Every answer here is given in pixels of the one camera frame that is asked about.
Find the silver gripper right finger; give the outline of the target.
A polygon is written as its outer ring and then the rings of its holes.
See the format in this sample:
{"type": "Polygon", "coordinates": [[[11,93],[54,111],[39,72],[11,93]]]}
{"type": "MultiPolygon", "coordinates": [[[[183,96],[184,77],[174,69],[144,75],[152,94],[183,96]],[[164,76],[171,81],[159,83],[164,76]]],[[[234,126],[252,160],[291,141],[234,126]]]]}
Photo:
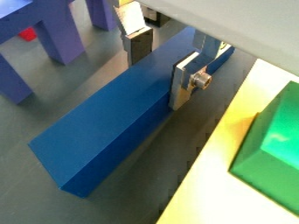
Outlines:
{"type": "Polygon", "coordinates": [[[230,59],[234,47],[208,34],[196,31],[192,45],[195,50],[172,67],[172,85],[168,106],[178,110],[191,99],[192,91],[206,89],[211,75],[230,59]]]}

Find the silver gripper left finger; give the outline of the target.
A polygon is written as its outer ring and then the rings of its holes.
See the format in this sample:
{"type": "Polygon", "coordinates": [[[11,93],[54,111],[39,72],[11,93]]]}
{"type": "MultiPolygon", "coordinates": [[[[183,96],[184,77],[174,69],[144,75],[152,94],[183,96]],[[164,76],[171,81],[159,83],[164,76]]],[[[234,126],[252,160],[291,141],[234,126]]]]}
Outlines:
{"type": "Polygon", "coordinates": [[[152,51],[154,29],[146,25],[142,6],[136,0],[112,0],[112,8],[128,65],[132,66],[152,51]]]}

